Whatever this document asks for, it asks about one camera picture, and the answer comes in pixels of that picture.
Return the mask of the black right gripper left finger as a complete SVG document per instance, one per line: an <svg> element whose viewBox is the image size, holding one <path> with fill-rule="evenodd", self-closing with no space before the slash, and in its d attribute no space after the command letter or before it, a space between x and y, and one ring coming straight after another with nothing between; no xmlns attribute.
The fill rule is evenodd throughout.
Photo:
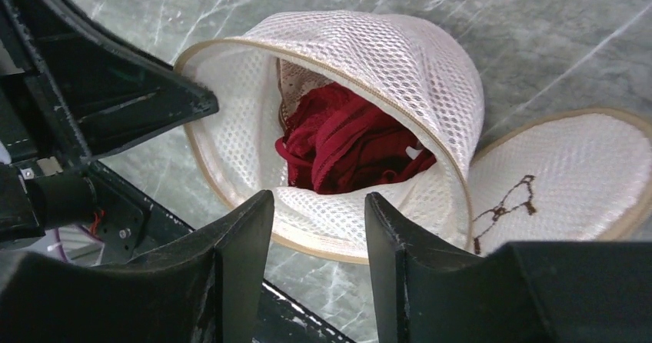
<svg viewBox="0 0 652 343"><path fill-rule="evenodd" d="M250 342L273 217L273 195L260 191L123 265L2 252L1 340Z"/></svg>

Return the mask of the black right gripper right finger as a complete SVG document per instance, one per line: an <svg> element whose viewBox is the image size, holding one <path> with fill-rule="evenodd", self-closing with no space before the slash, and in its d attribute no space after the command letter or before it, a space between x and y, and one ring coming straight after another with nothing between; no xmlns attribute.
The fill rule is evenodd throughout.
<svg viewBox="0 0 652 343"><path fill-rule="evenodd" d="M649 342L648 242L457 248L378 193L365 231L381 342Z"/></svg>

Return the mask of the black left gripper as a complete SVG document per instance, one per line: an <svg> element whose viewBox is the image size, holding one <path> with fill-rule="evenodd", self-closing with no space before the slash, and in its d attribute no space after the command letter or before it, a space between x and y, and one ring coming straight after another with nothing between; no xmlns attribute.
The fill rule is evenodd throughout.
<svg viewBox="0 0 652 343"><path fill-rule="evenodd" d="M100 209L90 164L219 109L213 92L72 0L1 0L1 40L17 68L1 74L2 142L39 186L30 224L9 231L7 249L64 258L59 233L72 224L99 239L108 211Z"/></svg>

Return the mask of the red bra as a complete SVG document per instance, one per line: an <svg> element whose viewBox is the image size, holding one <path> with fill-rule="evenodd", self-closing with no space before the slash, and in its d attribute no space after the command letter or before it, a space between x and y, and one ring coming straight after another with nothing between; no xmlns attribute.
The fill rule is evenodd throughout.
<svg viewBox="0 0 652 343"><path fill-rule="evenodd" d="M338 83L301 97L275 142L288 185L336 195L403 182L436 156L398 120Z"/></svg>

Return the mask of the beige mesh laundry bag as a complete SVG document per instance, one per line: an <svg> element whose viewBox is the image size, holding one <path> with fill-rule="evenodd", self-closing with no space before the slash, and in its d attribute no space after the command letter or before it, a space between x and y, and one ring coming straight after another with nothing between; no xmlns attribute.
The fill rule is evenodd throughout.
<svg viewBox="0 0 652 343"><path fill-rule="evenodd" d="M273 240L309 255L367 263L364 199L373 191L480 256L509 241L626 238L651 213L649 121L612 108L561 112L478 151L478 71L446 31L422 18L282 12L241 36L187 48L174 69L218 99L218 113L185 126L214 193L234 208L271 191ZM434 166L344 194L291 187L274 146L301 97L331 82L394 118L434 154Z"/></svg>

